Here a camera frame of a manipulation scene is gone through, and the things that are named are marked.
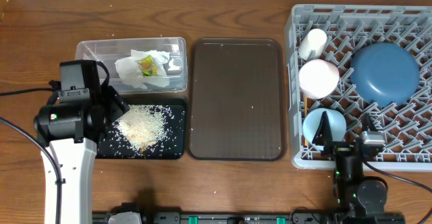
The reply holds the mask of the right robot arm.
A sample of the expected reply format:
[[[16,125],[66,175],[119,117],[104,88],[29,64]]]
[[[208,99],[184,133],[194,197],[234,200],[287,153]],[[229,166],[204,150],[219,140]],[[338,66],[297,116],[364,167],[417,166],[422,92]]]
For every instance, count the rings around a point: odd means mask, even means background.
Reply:
[[[366,176],[363,163],[383,150],[385,140],[368,116],[363,132],[353,142],[335,141],[327,113],[323,113],[313,144],[321,146],[323,157],[335,161],[333,194],[339,209],[321,217],[321,223],[377,223],[384,213],[388,184],[380,177]]]

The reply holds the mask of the cream plastic cup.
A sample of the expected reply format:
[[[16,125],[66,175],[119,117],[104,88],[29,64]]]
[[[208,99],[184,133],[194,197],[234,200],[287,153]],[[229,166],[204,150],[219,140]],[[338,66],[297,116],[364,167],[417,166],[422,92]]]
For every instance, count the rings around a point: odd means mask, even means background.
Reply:
[[[327,34],[324,30],[315,28],[308,32],[298,47],[299,56],[303,60],[318,59],[327,42]]]

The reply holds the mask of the green snack wrapper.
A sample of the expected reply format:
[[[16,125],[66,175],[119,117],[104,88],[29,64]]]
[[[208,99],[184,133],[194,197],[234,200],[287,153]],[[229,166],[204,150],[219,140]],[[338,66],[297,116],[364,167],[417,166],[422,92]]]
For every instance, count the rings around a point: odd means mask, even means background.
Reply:
[[[150,55],[138,60],[137,63],[144,77],[157,75],[157,66]]]

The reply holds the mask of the dark blue plate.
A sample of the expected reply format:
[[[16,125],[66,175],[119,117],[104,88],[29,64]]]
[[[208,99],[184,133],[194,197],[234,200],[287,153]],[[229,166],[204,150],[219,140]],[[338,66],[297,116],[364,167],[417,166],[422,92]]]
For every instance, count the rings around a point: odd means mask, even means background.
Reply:
[[[350,81],[356,86],[356,93],[380,107],[409,101],[420,81],[414,57],[392,43],[375,43],[359,50],[350,66]]]

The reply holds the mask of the white napkin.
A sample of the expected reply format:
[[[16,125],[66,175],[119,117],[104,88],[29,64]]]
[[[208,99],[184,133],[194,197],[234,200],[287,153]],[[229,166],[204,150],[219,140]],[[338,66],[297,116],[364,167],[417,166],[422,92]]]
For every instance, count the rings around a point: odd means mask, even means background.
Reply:
[[[157,75],[144,77],[137,61],[149,55],[157,66]],[[168,52],[156,50],[137,51],[132,49],[129,57],[118,59],[115,62],[115,69],[122,82],[133,88],[147,89],[147,84],[164,88],[169,85],[167,72],[164,69],[164,65],[169,62],[169,59],[170,55]]]

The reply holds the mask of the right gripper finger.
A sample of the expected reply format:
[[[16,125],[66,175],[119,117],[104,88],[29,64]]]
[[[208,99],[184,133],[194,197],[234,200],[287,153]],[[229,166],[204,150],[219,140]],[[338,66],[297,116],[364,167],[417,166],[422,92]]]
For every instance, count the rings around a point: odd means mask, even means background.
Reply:
[[[317,131],[313,137],[312,143],[315,146],[326,146],[333,142],[333,137],[331,134],[331,126],[327,112],[323,112],[319,122]]]
[[[365,113],[362,118],[362,131],[371,131],[371,132],[377,132],[377,128],[373,124],[373,118],[368,114]]]

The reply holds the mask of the pink bowl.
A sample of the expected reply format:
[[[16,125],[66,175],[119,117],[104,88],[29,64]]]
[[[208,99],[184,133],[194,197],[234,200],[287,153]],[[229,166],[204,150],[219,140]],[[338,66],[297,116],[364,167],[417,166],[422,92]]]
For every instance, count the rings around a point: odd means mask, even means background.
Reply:
[[[339,79],[337,67],[322,59],[310,60],[299,70],[300,88],[310,99],[322,99],[330,95]]]

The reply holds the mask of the pile of white rice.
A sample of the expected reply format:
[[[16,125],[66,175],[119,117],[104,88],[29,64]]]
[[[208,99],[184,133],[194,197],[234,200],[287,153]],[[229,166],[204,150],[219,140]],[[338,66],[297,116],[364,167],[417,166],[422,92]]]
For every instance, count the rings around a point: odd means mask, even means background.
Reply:
[[[113,122],[103,144],[116,157],[147,157],[161,155],[172,147],[178,137],[169,120],[175,115],[171,107],[162,105],[131,105],[130,110]]]

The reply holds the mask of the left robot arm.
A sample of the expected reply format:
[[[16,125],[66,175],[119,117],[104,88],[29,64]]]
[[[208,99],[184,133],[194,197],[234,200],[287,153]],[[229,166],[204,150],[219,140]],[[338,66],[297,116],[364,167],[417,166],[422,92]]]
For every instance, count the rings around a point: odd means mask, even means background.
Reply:
[[[128,109],[112,86],[53,91],[34,120],[45,171],[45,223],[91,223],[98,143]]]

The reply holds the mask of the wooden chopstick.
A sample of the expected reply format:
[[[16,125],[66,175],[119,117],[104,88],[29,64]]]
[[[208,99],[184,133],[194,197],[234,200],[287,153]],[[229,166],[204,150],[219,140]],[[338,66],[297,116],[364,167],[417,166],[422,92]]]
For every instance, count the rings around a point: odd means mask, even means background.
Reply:
[[[308,98],[304,95],[304,116],[306,117],[308,114]]]

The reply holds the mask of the light blue bowl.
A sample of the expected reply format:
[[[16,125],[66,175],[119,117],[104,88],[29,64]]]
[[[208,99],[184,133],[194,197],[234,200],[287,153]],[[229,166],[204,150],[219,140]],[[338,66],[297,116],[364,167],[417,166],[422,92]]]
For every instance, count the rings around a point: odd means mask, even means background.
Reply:
[[[318,108],[312,110],[303,121],[302,133],[306,141],[311,143],[317,150],[320,151],[324,149],[324,146],[315,146],[312,141],[319,126],[319,122],[323,112],[327,112],[331,126],[331,134],[333,137],[333,141],[341,142],[344,138],[347,128],[346,120],[339,111],[325,108]]]

